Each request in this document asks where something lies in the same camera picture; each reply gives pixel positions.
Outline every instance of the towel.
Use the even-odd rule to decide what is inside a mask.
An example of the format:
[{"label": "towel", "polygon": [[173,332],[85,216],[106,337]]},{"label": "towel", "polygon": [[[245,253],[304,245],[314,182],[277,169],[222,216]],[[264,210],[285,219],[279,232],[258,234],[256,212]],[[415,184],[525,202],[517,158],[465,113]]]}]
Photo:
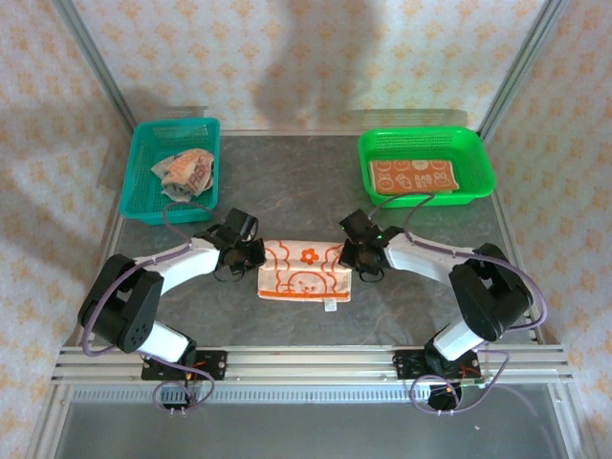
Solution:
[{"label": "towel", "polygon": [[450,161],[371,161],[370,182],[379,194],[450,193],[459,189]]},{"label": "towel", "polygon": [[257,294],[289,301],[350,301],[351,269],[339,265],[343,244],[265,241]]},{"label": "towel", "polygon": [[175,202],[189,202],[212,187],[214,156],[202,148],[165,158],[151,167],[151,172],[162,180],[162,194]]}]

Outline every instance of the plastic basket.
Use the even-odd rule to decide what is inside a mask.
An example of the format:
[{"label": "plastic basket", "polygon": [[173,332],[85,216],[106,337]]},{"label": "plastic basket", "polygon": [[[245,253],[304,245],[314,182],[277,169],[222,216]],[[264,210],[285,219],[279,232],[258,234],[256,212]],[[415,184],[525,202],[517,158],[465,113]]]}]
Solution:
[{"label": "plastic basket", "polygon": [[[465,127],[407,127],[376,129],[359,140],[361,177],[372,203],[380,204],[389,196],[377,193],[370,183],[368,164],[375,160],[448,160],[452,163],[459,189],[440,193],[429,206],[457,206],[475,198],[489,196],[495,188],[495,175],[480,138]],[[392,201],[388,208],[411,208],[423,196],[405,196]]]},{"label": "plastic basket", "polygon": [[[172,201],[162,194],[159,178],[151,167],[189,148],[204,148],[214,155],[213,185],[191,202],[213,209],[219,200],[219,151],[221,127],[214,118],[159,120],[139,124],[134,129],[130,156],[125,169],[120,213],[147,225],[160,225],[162,210]],[[170,223],[202,222],[212,217],[205,211],[177,206],[167,213]]]}]

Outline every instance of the red wire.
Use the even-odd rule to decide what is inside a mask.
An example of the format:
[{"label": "red wire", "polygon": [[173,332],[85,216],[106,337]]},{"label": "red wire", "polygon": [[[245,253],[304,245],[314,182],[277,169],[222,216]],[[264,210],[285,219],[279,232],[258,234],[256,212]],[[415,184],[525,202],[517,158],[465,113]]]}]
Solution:
[{"label": "red wire", "polygon": [[477,371],[477,370],[475,370],[475,369],[473,369],[473,368],[470,368],[470,367],[466,367],[465,365],[461,365],[461,371],[462,371],[462,373],[463,373],[463,375],[462,375],[462,377],[461,377],[462,379],[466,377],[466,374],[467,374],[468,372],[473,373],[473,374],[474,374],[474,375],[476,375],[478,378],[482,378],[482,374],[481,374],[479,371]]},{"label": "red wire", "polygon": [[[197,368],[198,366],[202,366],[206,364],[207,364],[207,361],[198,361],[195,365],[193,365],[193,368]],[[198,379],[198,374],[193,373],[193,382],[195,383],[197,379]]]}]

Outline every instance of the glass panel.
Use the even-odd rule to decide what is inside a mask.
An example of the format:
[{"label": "glass panel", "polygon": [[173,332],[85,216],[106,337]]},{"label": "glass panel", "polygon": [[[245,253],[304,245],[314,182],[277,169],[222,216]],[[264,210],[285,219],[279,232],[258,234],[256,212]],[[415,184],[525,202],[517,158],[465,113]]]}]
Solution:
[{"label": "glass panel", "polygon": [[453,417],[401,403],[213,403],[170,418],[150,401],[73,402],[56,458],[567,457],[547,386],[511,390]]},{"label": "glass panel", "polygon": [[208,106],[226,129],[477,129],[544,4],[76,1],[138,121]]}]

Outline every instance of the marble tabletop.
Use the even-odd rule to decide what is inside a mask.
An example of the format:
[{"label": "marble tabletop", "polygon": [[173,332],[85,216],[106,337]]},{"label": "marble tabletop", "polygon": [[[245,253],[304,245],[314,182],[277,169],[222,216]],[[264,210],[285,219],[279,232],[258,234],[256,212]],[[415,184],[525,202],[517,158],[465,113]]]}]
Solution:
[{"label": "marble tabletop", "polygon": [[[222,215],[240,208],[259,219],[264,239],[341,242],[338,222],[373,207],[361,181],[357,137],[224,137],[220,164]],[[382,210],[377,223],[400,226],[405,209]],[[181,225],[186,232],[207,223]],[[423,208],[411,230],[454,246],[503,246],[492,200]],[[164,226],[125,221],[117,252],[144,256],[181,244]],[[200,346],[423,344],[459,316],[452,290],[415,273],[387,270],[379,283],[353,273],[352,299],[324,312],[320,302],[257,297],[257,271],[238,283],[200,276],[162,297],[157,319]],[[506,342],[528,342],[527,332]]]}]

